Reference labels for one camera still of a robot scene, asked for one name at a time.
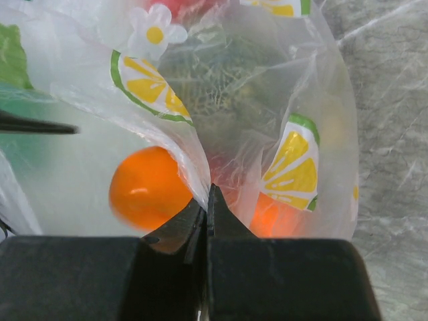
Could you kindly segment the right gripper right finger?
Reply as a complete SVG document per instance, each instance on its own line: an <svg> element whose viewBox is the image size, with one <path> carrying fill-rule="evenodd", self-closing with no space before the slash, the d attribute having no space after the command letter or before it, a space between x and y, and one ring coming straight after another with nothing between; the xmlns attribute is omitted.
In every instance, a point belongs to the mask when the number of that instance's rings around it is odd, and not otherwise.
<svg viewBox="0 0 428 321"><path fill-rule="evenodd" d="M351 242L258 238L212 185L207 208L210 320L380 320Z"/></svg>

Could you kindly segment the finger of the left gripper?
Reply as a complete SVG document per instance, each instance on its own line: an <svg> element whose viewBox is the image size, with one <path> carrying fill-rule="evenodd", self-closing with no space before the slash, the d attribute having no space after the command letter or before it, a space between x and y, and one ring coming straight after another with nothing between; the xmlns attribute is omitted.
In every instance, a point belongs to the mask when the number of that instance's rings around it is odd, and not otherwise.
<svg viewBox="0 0 428 321"><path fill-rule="evenodd" d="M77 134L79 128L71 124L36 120L1 111L1 132L24 134Z"/></svg>

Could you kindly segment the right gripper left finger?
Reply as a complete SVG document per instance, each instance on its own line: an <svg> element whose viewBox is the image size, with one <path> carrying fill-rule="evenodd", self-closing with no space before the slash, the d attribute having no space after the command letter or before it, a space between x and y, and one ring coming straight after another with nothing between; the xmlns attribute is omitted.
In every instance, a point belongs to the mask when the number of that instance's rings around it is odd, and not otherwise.
<svg viewBox="0 0 428 321"><path fill-rule="evenodd" d="M144 237L9 237L1 319L199 320L204 222L191 201Z"/></svg>

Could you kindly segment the orange fake tangerine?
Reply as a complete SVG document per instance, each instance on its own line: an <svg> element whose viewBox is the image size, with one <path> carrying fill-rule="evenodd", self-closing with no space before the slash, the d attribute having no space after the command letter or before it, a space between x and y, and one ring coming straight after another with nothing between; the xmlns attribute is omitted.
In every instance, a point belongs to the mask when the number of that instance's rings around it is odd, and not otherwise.
<svg viewBox="0 0 428 321"><path fill-rule="evenodd" d="M306 211L276 201L260 193L249 229L261 238L297 236Z"/></svg>

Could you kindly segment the orange fake persimmon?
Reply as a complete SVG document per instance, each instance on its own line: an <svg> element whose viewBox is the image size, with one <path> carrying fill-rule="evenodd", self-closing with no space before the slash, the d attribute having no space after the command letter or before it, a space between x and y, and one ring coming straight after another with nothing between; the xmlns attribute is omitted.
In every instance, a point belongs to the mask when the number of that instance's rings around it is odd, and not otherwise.
<svg viewBox="0 0 428 321"><path fill-rule="evenodd" d="M193 198L176 160L159 146L138 150L117 167L109 189L113 213L144 231L157 229Z"/></svg>

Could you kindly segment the clear lemon-print plastic bag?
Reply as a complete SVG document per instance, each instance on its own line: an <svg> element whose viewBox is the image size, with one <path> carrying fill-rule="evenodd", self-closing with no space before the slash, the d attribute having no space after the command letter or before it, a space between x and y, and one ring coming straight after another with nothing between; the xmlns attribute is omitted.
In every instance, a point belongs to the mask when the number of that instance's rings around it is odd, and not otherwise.
<svg viewBox="0 0 428 321"><path fill-rule="evenodd" d="M315 2L1 2L7 234L146 235L211 185L258 237L352 237L356 105Z"/></svg>

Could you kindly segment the green fake melon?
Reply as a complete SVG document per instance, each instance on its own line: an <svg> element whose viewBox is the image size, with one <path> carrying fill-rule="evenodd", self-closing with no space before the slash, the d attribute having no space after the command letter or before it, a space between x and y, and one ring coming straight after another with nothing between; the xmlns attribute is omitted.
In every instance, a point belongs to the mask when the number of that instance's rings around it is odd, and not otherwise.
<svg viewBox="0 0 428 321"><path fill-rule="evenodd" d="M207 43L191 38L168 51L158 71L183 102L208 159L234 155L246 140L280 129L274 87L282 52L238 35Z"/></svg>

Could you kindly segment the red fake apple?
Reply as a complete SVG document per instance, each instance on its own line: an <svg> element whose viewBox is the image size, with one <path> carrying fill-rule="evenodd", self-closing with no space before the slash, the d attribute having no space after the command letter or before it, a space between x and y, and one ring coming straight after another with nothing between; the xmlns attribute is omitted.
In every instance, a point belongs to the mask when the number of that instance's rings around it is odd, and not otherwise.
<svg viewBox="0 0 428 321"><path fill-rule="evenodd" d="M144 6L150 8L154 4L161 4L166 6L174 20L183 19L187 15L200 15L206 13L210 8L215 5L223 4L224 1L216 0L159 0L159 1L145 1Z"/></svg>

